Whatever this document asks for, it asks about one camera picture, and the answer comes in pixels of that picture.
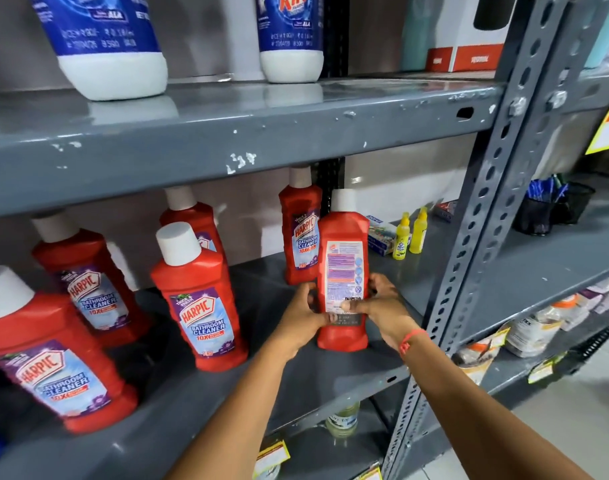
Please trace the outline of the white bottle blue label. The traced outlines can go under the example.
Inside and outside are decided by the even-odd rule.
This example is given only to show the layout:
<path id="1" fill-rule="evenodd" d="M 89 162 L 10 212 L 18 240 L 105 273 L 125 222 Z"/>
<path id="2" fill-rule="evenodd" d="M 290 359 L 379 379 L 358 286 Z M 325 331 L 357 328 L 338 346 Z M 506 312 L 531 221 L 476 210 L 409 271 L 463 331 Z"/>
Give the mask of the white bottle blue label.
<path id="1" fill-rule="evenodd" d="M 255 0 L 255 7 L 266 80 L 316 82 L 324 64 L 324 0 Z"/>
<path id="2" fill-rule="evenodd" d="M 94 102 L 161 95 L 168 66 L 147 0 L 31 0 L 58 64 Z"/>

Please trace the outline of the bunch of blue pens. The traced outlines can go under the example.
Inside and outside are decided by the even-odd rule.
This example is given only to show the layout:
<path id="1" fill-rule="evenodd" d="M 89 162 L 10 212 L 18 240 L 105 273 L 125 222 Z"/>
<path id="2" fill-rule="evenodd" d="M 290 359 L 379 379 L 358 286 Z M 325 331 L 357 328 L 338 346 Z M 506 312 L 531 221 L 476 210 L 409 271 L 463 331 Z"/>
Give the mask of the bunch of blue pens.
<path id="1" fill-rule="evenodd" d="M 562 174 L 552 174 L 547 178 L 531 180 L 526 190 L 526 197 L 542 202 L 557 203 L 565 197 L 570 183 Z"/>

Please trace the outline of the small yellow bottle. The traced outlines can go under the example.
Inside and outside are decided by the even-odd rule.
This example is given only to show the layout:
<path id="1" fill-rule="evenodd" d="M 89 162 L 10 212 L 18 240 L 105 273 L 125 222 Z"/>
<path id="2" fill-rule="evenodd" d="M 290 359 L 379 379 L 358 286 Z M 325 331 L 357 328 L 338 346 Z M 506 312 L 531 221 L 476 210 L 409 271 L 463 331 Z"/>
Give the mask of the small yellow bottle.
<path id="1" fill-rule="evenodd" d="M 425 236 L 428 227 L 428 211 L 427 207 L 421 207 L 416 217 L 411 233 L 411 240 L 408 246 L 408 251 L 412 254 L 418 255 L 423 251 L 423 245 L 425 242 Z"/>
<path id="2" fill-rule="evenodd" d="M 403 212 L 399 224 L 396 226 L 395 246 L 392 257 L 395 260 L 404 260 L 411 236 L 410 213 Z"/>

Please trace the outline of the white and red box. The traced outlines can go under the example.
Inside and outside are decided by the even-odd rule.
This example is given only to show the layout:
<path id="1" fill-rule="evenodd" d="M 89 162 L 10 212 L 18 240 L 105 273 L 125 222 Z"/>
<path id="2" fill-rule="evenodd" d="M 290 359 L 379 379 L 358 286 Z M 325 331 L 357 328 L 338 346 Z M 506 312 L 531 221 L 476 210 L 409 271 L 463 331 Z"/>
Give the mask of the white and red box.
<path id="1" fill-rule="evenodd" d="M 495 70 L 517 0 L 432 0 L 425 70 Z"/>

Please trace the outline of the teal bottle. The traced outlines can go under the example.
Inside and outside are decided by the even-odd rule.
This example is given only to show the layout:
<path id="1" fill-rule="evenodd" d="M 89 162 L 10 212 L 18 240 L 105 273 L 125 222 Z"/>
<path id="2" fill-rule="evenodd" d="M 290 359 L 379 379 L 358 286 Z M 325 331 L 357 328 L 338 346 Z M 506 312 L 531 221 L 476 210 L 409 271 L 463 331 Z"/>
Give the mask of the teal bottle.
<path id="1" fill-rule="evenodd" d="M 408 0 L 402 31 L 400 69 L 403 72 L 424 71 L 431 48 L 432 18 L 435 0 Z"/>

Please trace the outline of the black mesh pen holder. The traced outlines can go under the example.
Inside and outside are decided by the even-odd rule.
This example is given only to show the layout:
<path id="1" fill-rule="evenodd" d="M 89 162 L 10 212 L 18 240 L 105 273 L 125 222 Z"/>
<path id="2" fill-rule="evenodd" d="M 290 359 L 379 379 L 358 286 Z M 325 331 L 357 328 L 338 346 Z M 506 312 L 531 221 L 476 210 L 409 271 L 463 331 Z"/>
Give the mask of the black mesh pen holder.
<path id="1" fill-rule="evenodd" d="M 578 182 L 569 182 L 564 195 L 555 203 L 551 211 L 552 225 L 576 225 L 584 213 L 596 190 Z"/>
<path id="2" fill-rule="evenodd" d="M 525 235 L 545 236 L 551 232 L 551 213 L 555 204 L 525 196 L 516 212 L 512 228 Z"/>

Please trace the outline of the red cleaner bottle white cap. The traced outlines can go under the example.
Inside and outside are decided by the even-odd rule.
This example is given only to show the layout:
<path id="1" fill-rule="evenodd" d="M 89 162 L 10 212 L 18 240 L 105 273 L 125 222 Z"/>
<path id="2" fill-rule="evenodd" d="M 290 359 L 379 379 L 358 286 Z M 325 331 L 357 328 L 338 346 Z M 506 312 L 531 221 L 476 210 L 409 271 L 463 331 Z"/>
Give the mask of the red cleaner bottle white cap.
<path id="1" fill-rule="evenodd" d="M 159 217 L 160 225 L 165 226 L 176 222 L 188 223 L 201 247 L 221 255 L 225 266 L 228 266 L 227 256 L 216 226 L 214 209 L 208 204 L 197 201 L 189 185 L 168 187 L 164 189 L 164 192 L 168 207 Z"/>
<path id="2" fill-rule="evenodd" d="M 74 434 L 123 420 L 138 393 L 84 324 L 71 300 L 35 291 L 0 266 L 0 369 Z"/>
<path id="3" fill-rule="evenodd" d="M 352 189 L 335 189 L 331 211 L 318 224 L 318 305 L 332 322 L 320 329 L 317 346 L 342 353 L 368 347 L 364 314 L 345 311 L 344 301 L 368 297 L 369 220 L 357 211 Z"/>
<path id="4" fill-rule="evenodd" d="M 153 321 L 139 307 L 105 237 L 80 227 L 64 210 L 31 217 L 40 241 L 31 254 L 67 294 L 105 348 L 145 336 Z"/>
<path id="5" fill-rule="evenodd" d="M 196 368 L 224 372 L 249 354 L 223 256 L 203 248 L 186 222 L 156 232 L 162 258 L 150 276 L 191 348 Z"/>
<path id="6" fill-rule="evenodd" d="M 278 194 L 289 285 L 313 282 L 318 274 L 318 221 L 322 189 L 314 185 L 310 166 L 289 168 L 289 184 Z"/>

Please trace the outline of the blue and white box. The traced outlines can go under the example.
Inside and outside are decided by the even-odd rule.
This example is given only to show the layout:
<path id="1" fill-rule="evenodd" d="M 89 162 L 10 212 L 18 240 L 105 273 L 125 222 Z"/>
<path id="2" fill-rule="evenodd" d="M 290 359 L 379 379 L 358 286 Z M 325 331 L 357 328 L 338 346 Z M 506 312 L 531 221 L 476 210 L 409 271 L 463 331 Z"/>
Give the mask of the blue and white box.
<path id="1" fill-rule="evenodd" d="M 397 226 L 375 216 L 367 215 L 366 218 L 369 220 L 368 247 L 383 257 L 392 254 Z"/>

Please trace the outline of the person's left forearm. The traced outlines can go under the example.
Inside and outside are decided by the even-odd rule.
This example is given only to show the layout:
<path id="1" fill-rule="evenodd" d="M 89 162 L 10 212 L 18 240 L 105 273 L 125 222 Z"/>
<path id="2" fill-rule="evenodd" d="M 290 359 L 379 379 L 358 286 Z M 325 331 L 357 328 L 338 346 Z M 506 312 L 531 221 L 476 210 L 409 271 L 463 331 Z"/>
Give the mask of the person's left forearm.
<path id="1" fill-rule="evenodd" d="M 268 339 L 164 480 L 252 480 L 284 369 L 302 346 Z"/>

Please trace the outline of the person's right forearm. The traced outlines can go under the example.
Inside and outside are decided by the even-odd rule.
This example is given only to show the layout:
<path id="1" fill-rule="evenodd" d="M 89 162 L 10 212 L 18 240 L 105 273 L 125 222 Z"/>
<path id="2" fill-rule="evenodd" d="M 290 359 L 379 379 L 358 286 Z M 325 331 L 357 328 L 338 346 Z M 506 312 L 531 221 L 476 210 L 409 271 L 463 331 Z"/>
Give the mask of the person's right forearm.
<path id="1" fill-rule="evenodd" d="M 594 480 L 477 386 L 429 338 L 402 355 L 469 480 Z"/>

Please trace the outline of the clear glass bottle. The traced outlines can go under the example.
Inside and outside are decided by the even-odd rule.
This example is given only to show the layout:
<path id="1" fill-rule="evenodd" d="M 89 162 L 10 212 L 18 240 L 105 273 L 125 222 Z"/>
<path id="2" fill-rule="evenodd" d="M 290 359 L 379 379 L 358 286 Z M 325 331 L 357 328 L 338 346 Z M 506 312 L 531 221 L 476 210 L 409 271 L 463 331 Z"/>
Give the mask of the clear glass bottle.
<path id="1" fill-rule="evenodd" d="M 348 438 L 355 434 L 358 425 L 360 402 L 352 404 L 325 419 L 325 428 L 334 438 Z"/>

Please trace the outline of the grey metal shelf rack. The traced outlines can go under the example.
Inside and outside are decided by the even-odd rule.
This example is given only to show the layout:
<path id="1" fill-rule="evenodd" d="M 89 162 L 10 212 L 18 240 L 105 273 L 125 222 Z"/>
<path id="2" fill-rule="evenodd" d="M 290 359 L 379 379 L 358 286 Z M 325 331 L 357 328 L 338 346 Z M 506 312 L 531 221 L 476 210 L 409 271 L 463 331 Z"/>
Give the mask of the grey metal shelf rack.
<path id="1" fill-rule="evenodd" d="M 609 167 L 571 152 L 570 170 L 548 159 L 567 116 L 609 108 L 609 70 L 585 70 L 609 0 L 518 0 L 494 76 L 505 87 L 489 129 L 478 133 L 453 222 L 433 219 L 425 250 L 378 267 L 429 337 L 449 356 L 609 272 Z M 562 174 L 596 190 L 576 225 L 545 236 L 512 228 L 531 180 Z"/>
<path id="2" fill-rule="evenodd" d="M 420 80 L 327 81 L 304 104 L 268 106 L 266 84 L 202 84 L 174 88 L 179 115 L 93 127 L 83 121 L 82 97 L 71 91 L 0 98 L 0 117 L 19 126 L 36 116 L 47 133 L 0 136 L 0 218 L 89 203 L 162 188 L 226 180 L 291 164 L 329 160 L 386 146 L 481 132 L 501 99 L 498 85 L 454 81 L 424 91 Z M 42 405 L 2 418 L 11 441 L 0 459 L 0 480 L 161 480 L 191 437 L 233 388 L 244 367 L 199 372 L 172 331 L 168 306 L 153 289 L 139 304 L 160 322 L 152 332 L 165 354 L 143 387 L 143 404 L 96 433 L 74 435 Z"/>

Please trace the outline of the row of white packets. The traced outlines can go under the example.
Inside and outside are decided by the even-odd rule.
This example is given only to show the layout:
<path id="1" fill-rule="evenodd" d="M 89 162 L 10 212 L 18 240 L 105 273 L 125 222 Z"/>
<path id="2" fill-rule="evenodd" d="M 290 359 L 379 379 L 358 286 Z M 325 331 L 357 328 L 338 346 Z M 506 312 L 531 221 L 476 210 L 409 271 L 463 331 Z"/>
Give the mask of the row of white packets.
<path id="1" fill-rule="evenodd" d="M 563 320 L 561 330 L 570 331 L 584 322 L 591 313 L 609 311 L 609 277 L 575 294 L 576 304 Z"/>

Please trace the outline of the person's left hand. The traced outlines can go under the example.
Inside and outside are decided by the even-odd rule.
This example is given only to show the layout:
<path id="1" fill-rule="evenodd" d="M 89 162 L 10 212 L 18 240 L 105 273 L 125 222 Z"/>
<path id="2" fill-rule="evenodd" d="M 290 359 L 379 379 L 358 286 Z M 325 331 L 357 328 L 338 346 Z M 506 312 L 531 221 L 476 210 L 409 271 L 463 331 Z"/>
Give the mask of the person's left hand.
<path id="1" fill-rule="evenodd" d="M 293 359 L 319 331 L 313 326 L 311 318 L 318 313 L 311 307 L 315 301 L 312 294 L 315 291 L 313 282 L 300 284 L 268 339 L 269 348 L 286 361 Z"/>

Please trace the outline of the white packet orange print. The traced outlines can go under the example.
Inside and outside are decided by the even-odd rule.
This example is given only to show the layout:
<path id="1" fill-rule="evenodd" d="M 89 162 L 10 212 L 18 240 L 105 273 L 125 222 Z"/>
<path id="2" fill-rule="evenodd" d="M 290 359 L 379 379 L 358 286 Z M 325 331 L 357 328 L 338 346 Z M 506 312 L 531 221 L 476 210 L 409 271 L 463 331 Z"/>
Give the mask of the white packet orange print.
<path id="1" fill-rule="evenodd" d="M 480 385 L 501 348 L 505 345 L 510 325 L 504 324 L 498 331 L 477 342 L 472 342 L 456 352 L 452 360 L 476 385 Z"/>
<path id="2" fill-rule="evenodd" d="M 505 348 L 520 358 L 543 354 L 562 325 L 573 316 L 578 295 L 561 299 L 538 312 L 515 319 L 505 341 Z"/>

